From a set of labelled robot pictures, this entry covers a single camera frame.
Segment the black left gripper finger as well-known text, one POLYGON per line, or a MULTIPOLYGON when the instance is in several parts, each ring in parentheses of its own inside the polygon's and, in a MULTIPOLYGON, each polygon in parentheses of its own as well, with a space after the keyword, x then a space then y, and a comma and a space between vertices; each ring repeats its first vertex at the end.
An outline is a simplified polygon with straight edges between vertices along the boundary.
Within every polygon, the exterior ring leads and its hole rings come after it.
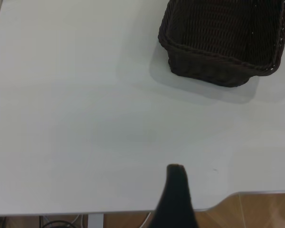
POLYGON ((185 168, 167 166, 165 187, 156 207, 150 228, 197 228, 185 168))

